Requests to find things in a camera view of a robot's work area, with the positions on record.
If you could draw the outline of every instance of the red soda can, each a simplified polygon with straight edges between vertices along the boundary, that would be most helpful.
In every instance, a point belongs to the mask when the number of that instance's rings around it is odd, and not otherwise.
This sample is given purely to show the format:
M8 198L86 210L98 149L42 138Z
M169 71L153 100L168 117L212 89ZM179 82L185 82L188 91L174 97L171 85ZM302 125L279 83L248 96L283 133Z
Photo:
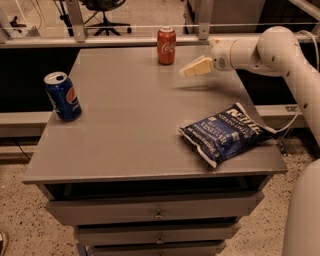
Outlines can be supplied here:
M176 48L176 32L171 27L163 27L158 31L158 61L160 64L169 65L174 62Z

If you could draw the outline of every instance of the cabinet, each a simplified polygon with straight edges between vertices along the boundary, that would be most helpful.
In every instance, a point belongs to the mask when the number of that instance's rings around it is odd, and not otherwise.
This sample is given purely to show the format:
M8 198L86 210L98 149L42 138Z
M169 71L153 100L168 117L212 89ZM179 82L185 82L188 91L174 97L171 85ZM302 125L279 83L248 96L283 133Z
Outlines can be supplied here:
M65 123L53 113L24 183L93 255L218 254L286 172L273 141L213 169L177 132L237 101L261 122L236 72L179 76L209 50L177 47L170 66L153 47L80 51L70 78L83 114Z

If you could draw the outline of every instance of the chip bag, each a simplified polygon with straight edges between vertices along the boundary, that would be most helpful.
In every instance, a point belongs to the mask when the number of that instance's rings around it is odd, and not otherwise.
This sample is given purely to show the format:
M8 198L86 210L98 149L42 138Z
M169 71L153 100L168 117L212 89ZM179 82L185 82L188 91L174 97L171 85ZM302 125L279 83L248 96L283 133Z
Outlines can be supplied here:
M185 128L179 128L179 132L197 147L200 155L214 168L218 163L277 133L272 128L254 122L240 103Z

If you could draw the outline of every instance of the blue chip bag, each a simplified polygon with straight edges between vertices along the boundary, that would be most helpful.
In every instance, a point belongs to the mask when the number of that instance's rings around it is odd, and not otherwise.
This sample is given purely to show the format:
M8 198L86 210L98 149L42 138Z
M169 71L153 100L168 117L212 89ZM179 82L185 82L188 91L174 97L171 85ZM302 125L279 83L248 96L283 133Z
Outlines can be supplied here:
M276 134L276 130L254 122L240 103L179 128L179 132L197 147L200 155L214 168L218 163Z

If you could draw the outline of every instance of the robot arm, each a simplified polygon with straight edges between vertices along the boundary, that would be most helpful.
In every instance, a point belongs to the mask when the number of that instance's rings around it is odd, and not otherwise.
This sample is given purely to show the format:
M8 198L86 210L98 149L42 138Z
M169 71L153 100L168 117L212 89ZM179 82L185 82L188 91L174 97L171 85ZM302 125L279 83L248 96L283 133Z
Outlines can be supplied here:
M272 27L259 38L213 41L211 46L211 58L198 59L180 73L194 76L211 72L214 67L283 77L320 145L320 74L308 63L289 29Z
M200 58L181 70L185 76L245 69L286 81L320 145L320 74L305 59L294 34L272 27L257 39L215 41L211 58ZM283 256L320 255L320 159L308 166L293 189Z

